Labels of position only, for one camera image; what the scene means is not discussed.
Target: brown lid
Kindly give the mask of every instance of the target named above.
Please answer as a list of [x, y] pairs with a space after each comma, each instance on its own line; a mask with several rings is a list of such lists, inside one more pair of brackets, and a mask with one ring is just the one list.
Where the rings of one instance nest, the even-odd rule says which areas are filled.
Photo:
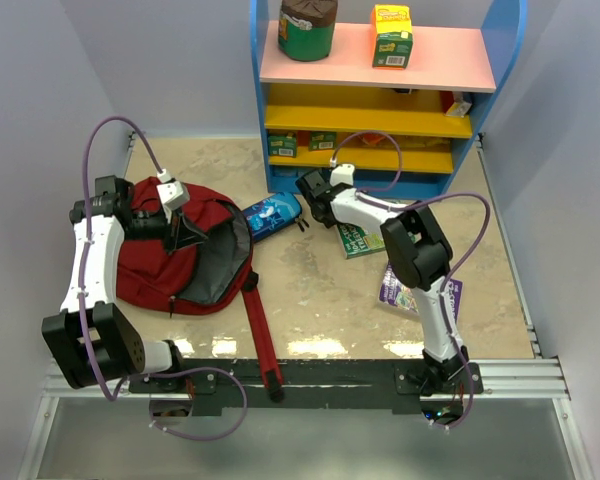
[[314, 27], [328, 27], [336, 21], [338, 0], [282, 0], [280, 10]]

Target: yellow box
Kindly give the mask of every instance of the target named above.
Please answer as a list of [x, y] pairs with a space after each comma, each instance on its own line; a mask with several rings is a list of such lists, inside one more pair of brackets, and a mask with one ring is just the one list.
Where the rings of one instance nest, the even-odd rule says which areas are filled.
[[407, 68], [413, 48], [411, 13], [406, 5], [376, 5], [371, 11], [374, 67]]

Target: pink shelf top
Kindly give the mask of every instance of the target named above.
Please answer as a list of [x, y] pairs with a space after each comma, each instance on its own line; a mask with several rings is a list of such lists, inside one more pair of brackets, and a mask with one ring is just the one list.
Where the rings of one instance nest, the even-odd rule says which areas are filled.
[[316, 62], [291, 60], [278, 48], [278, 22], [269, 22], [260, 81], [362, 87], [494, 92], [479, 29], [413, 27], [413, 51], [404, 70], [371, 67], [371, 25], [337, 23], [331, 54]]

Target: beige floor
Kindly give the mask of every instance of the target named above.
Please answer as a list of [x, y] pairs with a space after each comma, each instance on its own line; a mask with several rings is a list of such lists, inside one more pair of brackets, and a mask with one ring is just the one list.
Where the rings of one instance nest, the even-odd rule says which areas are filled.
[[[268, 196], [258, 139], [157, 138], [151, 143], [158, 160], [180, 180], [214, 188], [240, 207]], [[127, 178], [135, 182], [154, 174], [146, 150], [136, 142]], [[488, 194], [477, 155], [467, 159], [453, 189]], [[480, 228], [481, 205], [454, 199], [435, 206], [434, 212], [459, 258]], [[307, 232], [289, 227], [255, 249], [254, 269], [260, 273], [260, 294], [278, 357], [419, 356], [420, 324], [376, 304], [386, 256], [344, 260], [335, 232], [308, 221]], [[471, 357], [533, 357], [495, 221], [456, 278], [464, 282], [459, 329]], [[120, 304], [142, 335], [173, 339], [185, 356], [255, 357], [240, 298], [207, 317], [169, 318]]]

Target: yellow and green box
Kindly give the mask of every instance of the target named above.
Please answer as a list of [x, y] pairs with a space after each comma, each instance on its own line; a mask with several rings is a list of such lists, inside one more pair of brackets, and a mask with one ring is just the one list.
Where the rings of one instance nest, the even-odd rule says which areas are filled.
[[374, 67], [407, 68], [413, 48], [411, 14], [406, 5], [376, 5], [371, 11]]
[[333, 150], [336, 148], [336, 132], [310, 132], [309, 151]]
[[269, 147], [269, 155], [295, 158], [298, 153], [298, 139], [293, 132], [269, 133], [267, 136], [267, 144]]

